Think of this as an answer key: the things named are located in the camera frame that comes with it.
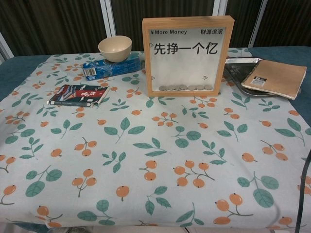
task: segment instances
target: wooden frame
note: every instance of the wooden frame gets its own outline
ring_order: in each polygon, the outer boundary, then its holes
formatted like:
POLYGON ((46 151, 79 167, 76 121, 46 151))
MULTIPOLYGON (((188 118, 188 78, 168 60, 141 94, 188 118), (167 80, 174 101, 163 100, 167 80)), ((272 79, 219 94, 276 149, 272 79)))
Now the wooden frame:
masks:
POLYGON ((204 17, 166 17, 166 18, 144 18, 142 21, 142 35, 145 53, 146 79, 148 96, 217 96, 220 89, 221 79, 225 66, 225 60, 231 39, 234 19, 231 16, 204 16, 204 17), (151 55, 149 30, 152 29, 187 29, 187 28, 225 28, 225 35, 218 62, 217 75, 212 91, 153 91, 151 77, 151 55))

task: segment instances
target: metal tray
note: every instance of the metal tray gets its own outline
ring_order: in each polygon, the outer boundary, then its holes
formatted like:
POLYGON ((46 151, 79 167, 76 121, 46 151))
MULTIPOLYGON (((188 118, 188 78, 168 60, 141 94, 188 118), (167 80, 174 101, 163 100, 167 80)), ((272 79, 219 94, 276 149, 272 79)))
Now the metal tray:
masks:
POLYGON ((272 93, 247 89, 241 85, 241 82, 260 60, 262 59, 258 57, 227 58, 225 62, 224 76, 231 78, 238 89, 245 94, 251 96, 275 96, 275 94, 272 93))

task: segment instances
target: coin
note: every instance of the coin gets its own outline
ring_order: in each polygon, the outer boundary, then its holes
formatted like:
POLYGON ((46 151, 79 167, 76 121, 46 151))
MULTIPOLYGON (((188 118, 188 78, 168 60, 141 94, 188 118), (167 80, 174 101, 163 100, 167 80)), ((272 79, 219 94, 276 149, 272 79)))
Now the coin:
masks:
POLYGON ((186 85, 179 85, 179 89, 180 90, 187 90, 188 88, 187 88, 187 86, 186 85))
POLYGON ((159 90, 160 90, 160 91, 166 91, 166 86, 161 86, 161 87, 159 87, 159 90))
POLYGON ((204 89, 207 90, 207 91, 210 91, 210 90, 213 89, 213 87, 211 85, 205 85, 204 89))
POLYGON ((204 86, 202 86, 202 85, 197 85, 197 86, 196 86, 196 89, 201 91, 201 90, 204 89, 204 86))
POLYGON ((196 89, 196 86, 188 86, 188 89, 190 90, 190 91, 193 91, 193 90, 195 90, 196 89))
POLYGON ((174 86, 174 85, 169 85, 169 86, 167 87, 167 89, 170 90, 170 91, 175 90, 175 88, 176 88, 176 86, 174 86))

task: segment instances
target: tablecloth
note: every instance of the tablecloth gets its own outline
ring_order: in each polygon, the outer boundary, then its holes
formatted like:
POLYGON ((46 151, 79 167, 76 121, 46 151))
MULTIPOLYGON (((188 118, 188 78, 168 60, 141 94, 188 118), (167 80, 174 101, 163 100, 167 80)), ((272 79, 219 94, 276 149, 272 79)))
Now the tablecloth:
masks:
POLYGON ((286 99, 225 79, 217 97, 149 98, 144 70, 86 81, 81 64, 99 59, 51 56, 0 102, 1 221, 294 227, 311 129, 286 99), (111 91, 98 108, 47 105, 66 83, 111 91))

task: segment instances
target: dark curtain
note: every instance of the dark curtain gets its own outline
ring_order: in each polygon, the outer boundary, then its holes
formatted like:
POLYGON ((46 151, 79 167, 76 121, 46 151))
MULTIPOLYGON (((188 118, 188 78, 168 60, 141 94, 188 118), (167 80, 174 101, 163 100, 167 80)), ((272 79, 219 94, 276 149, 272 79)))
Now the dark curtain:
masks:
POLYGON ((14 56, 98 52, 99 0, 0 0, 0 31, 14 56))
POLYGON ((234 18, 230 47, 248 47, 261 0, 228 0, 226 15, 234 18))
POLYGON ((269 0, 254 47, 311 46, 311 1, 269 0))
POLYGON ((132 39, 132 50, 143 50, 143 18, 211 16, 214 0, 111 0, 116 34, 132 39))

